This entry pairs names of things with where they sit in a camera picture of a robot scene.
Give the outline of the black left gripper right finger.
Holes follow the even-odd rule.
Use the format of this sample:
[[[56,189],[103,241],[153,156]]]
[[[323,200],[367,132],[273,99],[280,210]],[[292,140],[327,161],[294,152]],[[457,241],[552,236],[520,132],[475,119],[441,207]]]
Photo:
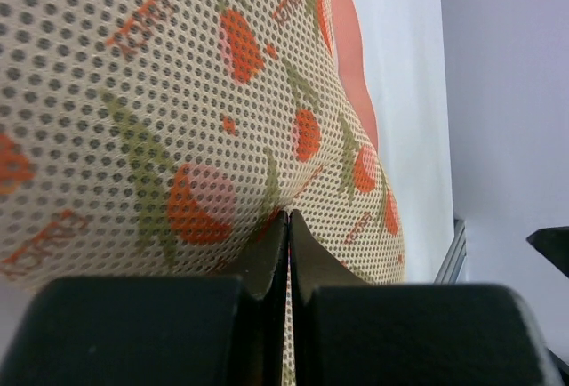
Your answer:
[[[525,301],[500,285],[369,285],[289,223],[299,385],[558,385]]]

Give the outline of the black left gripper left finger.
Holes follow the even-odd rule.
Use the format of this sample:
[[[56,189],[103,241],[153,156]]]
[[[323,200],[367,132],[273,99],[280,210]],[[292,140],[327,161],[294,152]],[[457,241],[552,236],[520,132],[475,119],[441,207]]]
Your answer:
[[[4,385],[278,385],[288,217],[219,273],[64,277],[32,300]]]

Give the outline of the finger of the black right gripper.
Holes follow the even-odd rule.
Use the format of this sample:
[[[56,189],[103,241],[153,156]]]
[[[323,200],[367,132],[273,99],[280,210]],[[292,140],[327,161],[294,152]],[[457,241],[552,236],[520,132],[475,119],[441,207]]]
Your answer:
[[[538,229],[526,241],[564,275],[569,274],[569,227]]]

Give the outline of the floral mesh laundry bag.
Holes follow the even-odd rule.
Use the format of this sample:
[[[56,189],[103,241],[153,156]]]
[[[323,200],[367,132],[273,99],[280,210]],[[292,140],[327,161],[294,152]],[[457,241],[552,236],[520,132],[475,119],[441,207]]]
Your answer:
[[[288,217],[369,285],[405,240],[352,0],[1,0],[1,280],[219,273]]]

